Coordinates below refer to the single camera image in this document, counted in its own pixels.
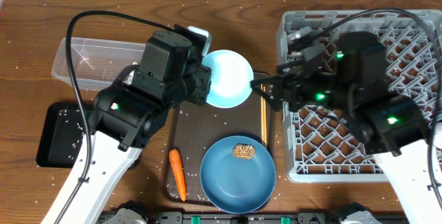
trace white plastic crate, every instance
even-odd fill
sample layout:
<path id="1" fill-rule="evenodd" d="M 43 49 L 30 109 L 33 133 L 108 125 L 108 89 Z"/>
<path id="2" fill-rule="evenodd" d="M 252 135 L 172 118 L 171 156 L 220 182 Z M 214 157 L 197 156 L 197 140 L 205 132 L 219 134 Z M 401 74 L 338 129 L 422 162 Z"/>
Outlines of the white plastic crate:
<path id="1" fill-rule="evenodd" d="M 295 59 L 288 54 L 287 35 L 304 27 L 320 31 L 337 21 L 360 12 L 292 11 L 282 16 L 276 33 L 278 63 Z M 431 120 L 436 95 L 435 48 L 441 49 L 442 12 L 439 10 L 411 10 L 433 30 L 439 46 L 433 47 L 425 33 L 411 19 L 395 13 L 380 13 L 361 17 L 343 24 L 321 37 L 325 46 L 323 70 L 333 72 L 338 38 L 348 32 L 368 31 L 387 46 L 386 74 L 392 79 L 390 90 L 411 97 L 421 108 L 427 121 Z M 306 106 L 297 113 L 283 108 L 285 166 L 287 177 L 294 183 L 375 183 L 387 179 L 364 146 L 347 129 L 324 118 L 317 111 L 340 117 L 339 111 L 318 106 Z M 437 153 L 442 162 L 442 152 Z"/>

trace clear plastic container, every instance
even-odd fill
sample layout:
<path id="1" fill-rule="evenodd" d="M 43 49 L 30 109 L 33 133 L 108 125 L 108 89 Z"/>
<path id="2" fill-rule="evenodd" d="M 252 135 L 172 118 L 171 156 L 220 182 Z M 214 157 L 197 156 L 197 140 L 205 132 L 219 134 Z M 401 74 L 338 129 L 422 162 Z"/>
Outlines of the clear plastic container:
<path id="1" fill-rule="evenodd" d="M 80 89 L 100 91 L 110 86 L 119 72 L 140 64 L 146 44 L 73 37 L 72 60 Z M 66 38 L 60 43 L 52 67 L 55 79 L 71 85 L 66 64 Z"/>

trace wooden table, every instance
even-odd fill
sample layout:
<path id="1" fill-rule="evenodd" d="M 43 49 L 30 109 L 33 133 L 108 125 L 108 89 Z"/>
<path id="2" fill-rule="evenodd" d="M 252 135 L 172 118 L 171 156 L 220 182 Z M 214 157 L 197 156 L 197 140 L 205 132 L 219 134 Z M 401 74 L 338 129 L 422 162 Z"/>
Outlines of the wooden table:
<path id="1" fill-rule="evenodd" d="M 114 10 L 165 25 L 198 26 L 213 35 L 211 50 L 234 50 L 254 69 L 274 73 L 275 33 L 284 12 L 384 6 L 442 9 L 442 0 L 4 0 L 0 12 L 0 223 L 39 223 L 69 174 L 69 169 L 38 167 L 35 155 L 47 108 L 53 102 L 74 99 L 72 88 L 53 79 L 50 72 L 59 42 L 77 13 Z M 113 17 L 88 17 L 77 24 L 74 36 L 144 43 L 153 30 Z M 90 101 L 96 92 L 82 94 Z M 120 180 L 105 210 L 132 199 L 157 210 L 218 211 L 172 203 L 162 195 L 162 171 L 156 165 L 162 165 L 165 156 L 160 150 L 169 138 L 171 115 L 144 149 L 141 163 Z M 282 115 L 277 113 L 279 141 L 281 122 Z M 353 201 L 373 212 L 402 212 L 388 183 L 289 182 L 282 149 L 282 142 L 275 142 L 274 159 L 281 179 L 265 212 L 327 210 Z"/>

